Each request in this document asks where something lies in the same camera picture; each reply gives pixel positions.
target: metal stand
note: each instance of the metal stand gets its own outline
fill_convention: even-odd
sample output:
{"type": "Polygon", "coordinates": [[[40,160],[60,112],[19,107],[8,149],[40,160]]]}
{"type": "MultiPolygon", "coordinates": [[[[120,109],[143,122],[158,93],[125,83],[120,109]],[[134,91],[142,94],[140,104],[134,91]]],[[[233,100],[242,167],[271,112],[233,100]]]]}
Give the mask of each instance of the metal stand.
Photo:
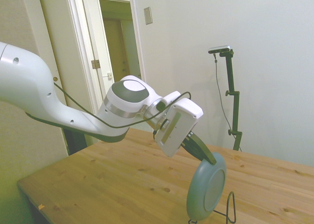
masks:
{"type": "Polygon", "coordinates": [[[240,92],[235,91],[235,85],[234,85],[234,74],[232,71],[232,60],[231,58],[234,56],[234,51],[230,50],[227,52],[222,52],[219,54],[220,57],[226,58],[226,65],[227,65],[227,75],[228,75],[228,85],[229,90],[226,92],[226,96],[233,95],[234,96],[234,116],[233,116],[233,122],[232,122],[232,130],[228,130],[228,134],[235,136],[235,144],[234,144],[234,150],[239,150],[242,132],[239,132],[237,130],[237,123],[239,118],[239,98],[240,98],[240,92]]]}
{"type": "MultiPolygon", "coordinates": [[[[235,194],[231,191],[229,193],[229,196],[228,196],[228,199],[227,199],[227,210],[226,210],[226,214],[223,214],[221,212],[218,212],[216,210],[214,210],[215,213],[218,213],[222,216],[225,216],[226,217],[226,224],[228,224],[229,222],[234,224],[236,223],[236,203],[235,203],[235,194]],[[232,199],[233,199],[233,203],[234,203],[234,217],[235,217],[235,220],[234,221],[231,221],[230,218],[229,218],[229,201],[230,201],[230,198],[232,196],[232,199]]],[[[188,221],[188,224],[197,224],[197,221],[192,221],[192,220],[189,220],[188,221]]]]}

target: door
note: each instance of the door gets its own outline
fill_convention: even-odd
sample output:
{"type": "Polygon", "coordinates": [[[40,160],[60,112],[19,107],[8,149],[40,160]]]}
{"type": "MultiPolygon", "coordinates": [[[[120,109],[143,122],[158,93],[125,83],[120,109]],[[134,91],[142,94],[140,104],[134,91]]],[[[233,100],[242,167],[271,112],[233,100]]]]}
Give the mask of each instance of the door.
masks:
{"type": "Polygon", "coordinates": [[[100,0],[83,0],[89,35],[95,60],[99,60],[102,78],[107,93],[114,83],[112,66],[102,18],[100,0]]]}
{"type": "Polygon", "coordinates": [[[104,20],[105,33],[110,55],[114,81],[130,75],[128,58],[125,50],[120,20],[104,20]]]}

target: doorway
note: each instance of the doorway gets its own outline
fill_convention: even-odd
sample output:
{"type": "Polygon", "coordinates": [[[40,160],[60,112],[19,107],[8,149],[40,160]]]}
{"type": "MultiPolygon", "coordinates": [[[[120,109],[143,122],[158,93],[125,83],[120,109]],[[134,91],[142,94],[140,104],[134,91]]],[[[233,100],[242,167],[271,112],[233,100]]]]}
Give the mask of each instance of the doorway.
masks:
{"type": "Polygon", "coordinates": [[[129,2],[99,0],[114,81],[127,75],[141,79],[129,2]]]}

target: black cable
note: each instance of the black cable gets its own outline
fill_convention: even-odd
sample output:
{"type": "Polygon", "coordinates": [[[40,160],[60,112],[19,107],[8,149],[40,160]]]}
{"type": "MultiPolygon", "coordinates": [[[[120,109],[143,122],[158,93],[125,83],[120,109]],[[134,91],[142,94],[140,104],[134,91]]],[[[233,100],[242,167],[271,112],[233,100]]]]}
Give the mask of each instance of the black cable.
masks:
{"type": "Polygon", "coordinates": [[[221,98],[221,92],[220,92],[220,87],[219,87],[219,83],[218,83],[218,76],[217,76],[217,62],[218,60],[216,59],[216,54],[214,54],[214,57],[215,57],[215,65],[216,65],[216,82],[217,82],[217,87],[218,87],[218,92],[219,92],[219,97],[220,97],[220,105],[221,105],[221,109],[222,109],[222,112],[224,113],[224,116],[225,116],[225,119],[229,125],[229,128],[230,128],[230,131],[232,131],[231,129],[231,125],[229,123],[229,120],[227,119],[227,116],[226,116],[226,113],[225,113],[225,110],[224,110],[224,107],[222,105],[222,98],[221,98]]]}
{"type": "Polygon", "coordinates": [[[124,125],[124,126],[112,126],[108,123],[106,123],[105,121],[103,121],[102,119],[100,119],[99,117],[97,117],[96,115],[92,114],[90,111],[88,111],[87,109],[85,109],[82,105],[80,105],[75,99],[73,99],[65,90],[63,90],[61,87],[59,87],[56,83],[54,83],[54,85],[56,87],[59,88],[59,90],[61,90],[66,96],[68,96],[70,98],[70,100],[72,100],[77,106],[79,106],[82,110],[84,110],[86,113],[88,113],[89,115],[93,116],[94,118],[98,119],[100,122],[102,122],[103,124],[105,124],[106,126],[108,127],[111,127],[111,128],[115,128],[115,129],[119,129],[119,128],[125,128],[125,127],[130,127],[130,126],[133,126],[133,125],[136,125],[136,124],[139,124],[139,123],[142,123],[142,122],[146,122],[146,121],[149,121],[149,120],[152,120],[153,118],[157,117],[159,114],[161,114],[162,112],[164,112],[167,108],[171,107],[175,102],[177,102],[182,96],[184,96],[185,94],[188,94],[189,95],[189,99],[191,99],[191,93],[186,91],[184,92],[183,94],[181,94],[180,96],[178,96],[173,102],[171,102],[169,105],[167,105],[162,111],[156,113],[155,115],[151,116],[150,118],[146,118],[146,119],[143,119],[141,121],[138,121],[138,122],[134,122],[134,123],[131,123],[131,124],[128,124],[128,125],[124,125]]]}

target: door hinge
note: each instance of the door hinge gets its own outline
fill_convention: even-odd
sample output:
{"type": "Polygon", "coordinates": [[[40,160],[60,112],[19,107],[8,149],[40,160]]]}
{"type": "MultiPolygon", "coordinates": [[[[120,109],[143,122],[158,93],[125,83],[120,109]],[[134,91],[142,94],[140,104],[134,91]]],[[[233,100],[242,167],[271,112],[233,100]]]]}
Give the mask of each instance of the door hinge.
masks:
{"type": "Polygon", "coordinates": [[[99,59],[97,59],[97,60],[92,60],[92,66],[93,66],[93,69],[98,69],[98,68],[100,68],[99,59]]]}

